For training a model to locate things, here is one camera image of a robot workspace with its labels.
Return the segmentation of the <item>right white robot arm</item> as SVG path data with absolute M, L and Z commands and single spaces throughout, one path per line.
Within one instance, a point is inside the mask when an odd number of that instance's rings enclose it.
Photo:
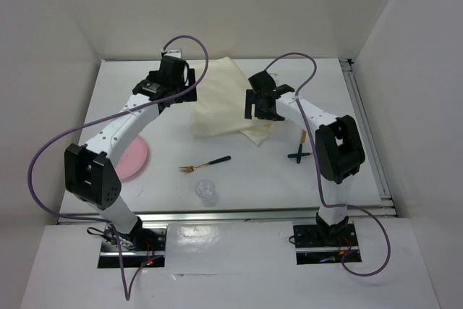
M 250 77 L 249 83 L 246 119 L 289 120 L 306 131 L 321 201 L 315 236 L 323 245 L 334 244 L 347 228 L 353 176 L 365 162 L 356 121 L 350 115 L 338 117 L 318 108 L 289 85 L 278 86 L 266 71 Z

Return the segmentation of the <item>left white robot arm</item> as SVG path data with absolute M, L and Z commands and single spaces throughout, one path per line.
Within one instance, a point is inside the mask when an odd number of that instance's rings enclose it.
M 141 218 L 123 201 L 116 165 L 140 132 L 165 108 L 196 101 L 195 82 L 195 71 L 185 60 L 164 56 L 159 68 L 133 88 L 120 117 L 83 145 L 71 144 L 65 150 L 67 191 L 112 222 L 110 230 L 126 250 L 146 250 L 156 244 L 158 237 L 143 228 Z

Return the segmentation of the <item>cream cloth placemat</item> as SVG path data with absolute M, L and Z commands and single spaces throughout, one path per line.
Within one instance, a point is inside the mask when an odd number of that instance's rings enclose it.
M 196 87 L 192 105 L 193 137 L 215 137 L 241 133 L 259 146 L 273 130 L 272 121 L 245 119 L 246 91 L 250 84 L 244 72 L 229 57 L 209 62 L 205 77 Z

